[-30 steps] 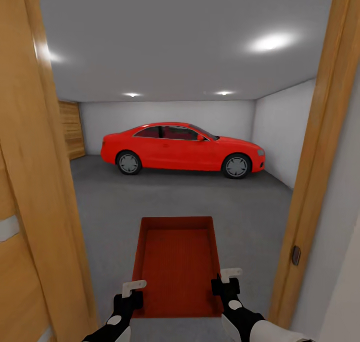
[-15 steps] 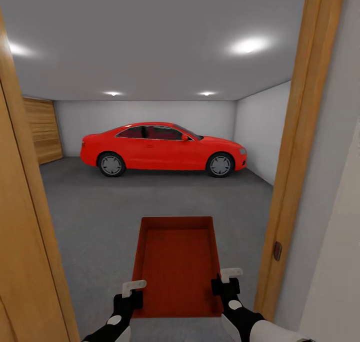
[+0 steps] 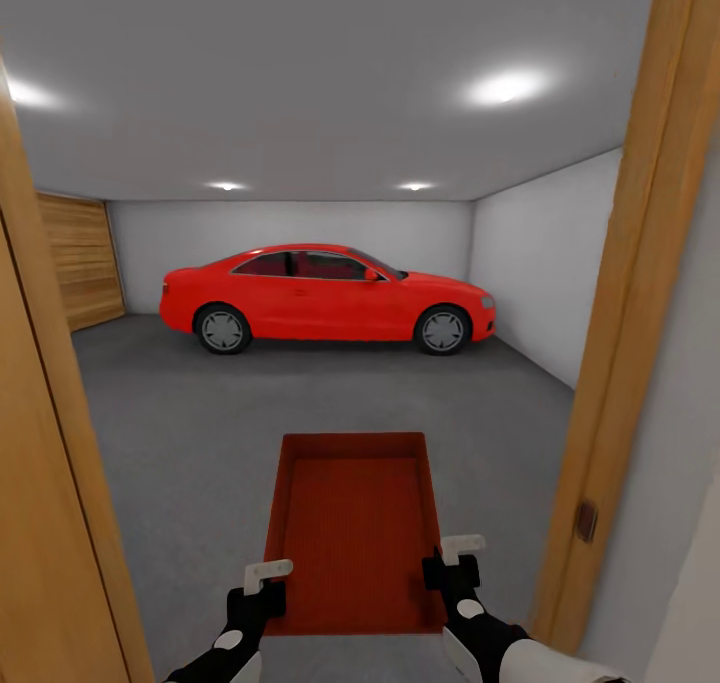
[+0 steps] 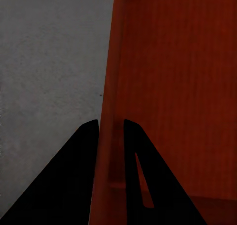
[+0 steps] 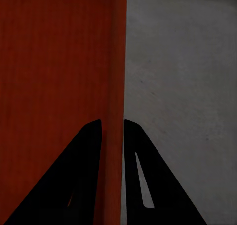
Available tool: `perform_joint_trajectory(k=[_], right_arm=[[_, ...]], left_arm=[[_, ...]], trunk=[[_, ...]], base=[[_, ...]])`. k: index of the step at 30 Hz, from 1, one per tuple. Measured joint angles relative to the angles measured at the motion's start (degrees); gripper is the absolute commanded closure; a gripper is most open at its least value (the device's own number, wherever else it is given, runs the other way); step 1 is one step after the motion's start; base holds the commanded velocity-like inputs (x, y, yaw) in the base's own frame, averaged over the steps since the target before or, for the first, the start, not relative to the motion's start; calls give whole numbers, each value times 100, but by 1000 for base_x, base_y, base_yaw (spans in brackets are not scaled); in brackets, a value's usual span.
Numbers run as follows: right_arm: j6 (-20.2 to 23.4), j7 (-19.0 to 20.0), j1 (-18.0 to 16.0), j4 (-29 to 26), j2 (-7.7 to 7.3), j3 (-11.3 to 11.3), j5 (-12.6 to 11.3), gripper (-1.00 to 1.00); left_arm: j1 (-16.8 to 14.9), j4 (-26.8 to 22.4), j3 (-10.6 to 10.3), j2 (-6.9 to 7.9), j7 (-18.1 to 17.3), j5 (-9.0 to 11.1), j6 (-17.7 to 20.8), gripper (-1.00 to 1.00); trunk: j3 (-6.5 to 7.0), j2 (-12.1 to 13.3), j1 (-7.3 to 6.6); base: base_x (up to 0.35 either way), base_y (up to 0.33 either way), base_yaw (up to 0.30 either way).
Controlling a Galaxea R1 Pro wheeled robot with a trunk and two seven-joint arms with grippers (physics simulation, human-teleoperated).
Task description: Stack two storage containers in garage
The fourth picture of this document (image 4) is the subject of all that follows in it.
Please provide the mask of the storage box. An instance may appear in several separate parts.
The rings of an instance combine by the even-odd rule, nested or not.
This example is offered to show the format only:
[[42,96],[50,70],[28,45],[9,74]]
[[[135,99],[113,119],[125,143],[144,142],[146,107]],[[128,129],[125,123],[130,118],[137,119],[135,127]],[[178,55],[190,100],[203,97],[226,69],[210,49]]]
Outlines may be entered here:
[[127,225],[124,120],[207,225],[237,225],[237,0],[114,0],[89,225]]

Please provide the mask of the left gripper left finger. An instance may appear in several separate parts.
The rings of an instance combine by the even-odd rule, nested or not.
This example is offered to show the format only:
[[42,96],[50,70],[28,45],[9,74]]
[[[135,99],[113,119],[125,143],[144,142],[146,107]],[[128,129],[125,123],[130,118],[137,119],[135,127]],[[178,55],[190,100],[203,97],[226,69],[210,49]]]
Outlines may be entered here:
[[0,219],[0,225],[89,225],[98,120],[83,124]]

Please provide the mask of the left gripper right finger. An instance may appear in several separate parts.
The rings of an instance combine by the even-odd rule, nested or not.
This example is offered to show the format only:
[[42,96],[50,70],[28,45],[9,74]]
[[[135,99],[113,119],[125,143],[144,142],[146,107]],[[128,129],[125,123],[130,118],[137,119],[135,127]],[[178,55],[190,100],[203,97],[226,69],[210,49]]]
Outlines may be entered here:
[[[143,205],[137,153],[154,208]],[[143,128],[124,120],[127,225],[207,225]]]

